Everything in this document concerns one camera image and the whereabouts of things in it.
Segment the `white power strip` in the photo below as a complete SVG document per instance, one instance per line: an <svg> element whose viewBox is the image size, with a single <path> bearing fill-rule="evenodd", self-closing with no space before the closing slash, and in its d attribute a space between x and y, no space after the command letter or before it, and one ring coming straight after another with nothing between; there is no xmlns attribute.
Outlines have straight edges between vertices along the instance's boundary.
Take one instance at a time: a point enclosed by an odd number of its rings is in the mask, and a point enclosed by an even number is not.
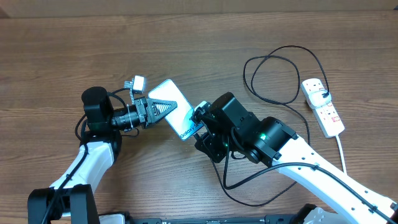
<svg viewBox="0 0 398 224"><path fill-rule="evenodd" d="M301 90L303 91L305 98L310 91L327 91L321 80L317 78L304 80L301 84ZM312 111L326 138L336 137L345 130L342 120L335 110L332 101L320 108L312 109Z"/></svg>

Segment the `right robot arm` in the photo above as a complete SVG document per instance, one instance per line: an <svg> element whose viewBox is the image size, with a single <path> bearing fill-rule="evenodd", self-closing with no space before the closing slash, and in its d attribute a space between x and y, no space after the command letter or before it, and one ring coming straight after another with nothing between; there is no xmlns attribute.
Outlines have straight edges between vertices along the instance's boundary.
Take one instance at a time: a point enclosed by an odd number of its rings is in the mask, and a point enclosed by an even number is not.
<svg viewBox="0 0 398 224"><path fill-rule="evenodd" d="M277 170L325 202L349 223L397 223L397 203L380 195L329 163L282 121L259 120L231 92L213 103L202 102L187 117L206 127L195 147L216 163L238 151L266 169Z"/></svg>

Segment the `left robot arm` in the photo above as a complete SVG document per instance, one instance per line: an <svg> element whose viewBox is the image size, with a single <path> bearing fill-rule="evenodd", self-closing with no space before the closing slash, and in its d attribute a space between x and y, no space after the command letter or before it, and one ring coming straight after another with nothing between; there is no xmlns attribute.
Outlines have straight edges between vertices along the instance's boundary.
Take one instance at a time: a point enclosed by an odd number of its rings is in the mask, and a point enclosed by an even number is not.
<svg viewBox="0 0 398 224"><path fill-rule="evenodd" d="M84 115L75 128L79 153L67 171L50 187L33 190L27 201L29 223L50 223L69 216L72 223L133 223L128 212L100 215L94 192L105 172L116 162L123 135L138 126L155 125L174 109L175 101L137 98L114 109L116 92L94 86L81 96Z"/></svg>

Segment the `white USB charger plug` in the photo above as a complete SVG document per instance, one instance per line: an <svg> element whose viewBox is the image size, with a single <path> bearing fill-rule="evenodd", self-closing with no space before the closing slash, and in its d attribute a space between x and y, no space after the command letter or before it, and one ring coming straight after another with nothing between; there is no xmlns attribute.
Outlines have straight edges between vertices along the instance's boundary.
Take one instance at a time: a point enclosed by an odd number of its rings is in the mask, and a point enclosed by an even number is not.
<svg viewBox="0 0 398 224"><path fill-rule="evenodd" d="M326 90L310 91L307 96L307 103L311 109L320 108L331 102L332 96Z"/></svg>

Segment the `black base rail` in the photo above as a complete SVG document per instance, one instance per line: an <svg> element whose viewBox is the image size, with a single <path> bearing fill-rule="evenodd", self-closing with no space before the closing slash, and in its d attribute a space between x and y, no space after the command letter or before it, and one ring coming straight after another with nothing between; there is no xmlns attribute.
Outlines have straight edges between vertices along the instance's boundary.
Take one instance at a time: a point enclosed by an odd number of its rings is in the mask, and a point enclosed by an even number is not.
<svg viewBox="0 0 398 224"><path fill-rule="evenodd" d="M234 218L133 218L128 212L109 213L99 216L101 224L284 224L291 223L296 215L278 214L264 217L234 217Z"/></svg>

